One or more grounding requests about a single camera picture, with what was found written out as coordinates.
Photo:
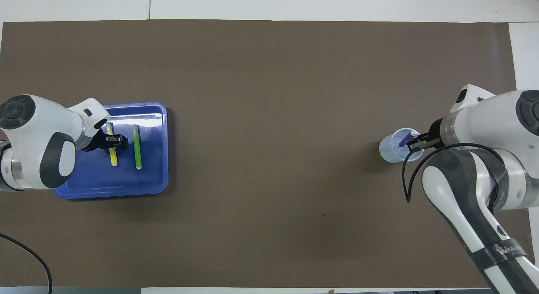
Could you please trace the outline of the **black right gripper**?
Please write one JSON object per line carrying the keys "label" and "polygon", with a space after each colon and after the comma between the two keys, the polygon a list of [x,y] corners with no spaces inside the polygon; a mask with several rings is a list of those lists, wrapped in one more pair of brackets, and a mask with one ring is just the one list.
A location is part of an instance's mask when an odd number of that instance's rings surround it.
{"label": "black right gripper", "polygon": [[435,120],[430,128],[429,133],[420,134],[407,142],[408,150],[410,153],[416,153],[420,150],[432,148],[432,147],[444,147],[445,144],[441,138],[441,125],[443,119]]}

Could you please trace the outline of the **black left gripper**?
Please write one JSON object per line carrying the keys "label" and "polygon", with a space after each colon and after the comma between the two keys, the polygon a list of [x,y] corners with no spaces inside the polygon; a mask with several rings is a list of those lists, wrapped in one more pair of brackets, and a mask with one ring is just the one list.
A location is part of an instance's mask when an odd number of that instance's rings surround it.
{"label": "black left gripper", "polygon": [[102,131],[98,131],[96,135],[93,136],[89,144],[81,148],[83,152],[92,152],[96,149],[108,149],[108,148],[117,148],[125,150],[127,148],[128,139],[122,134],[105,134]]}

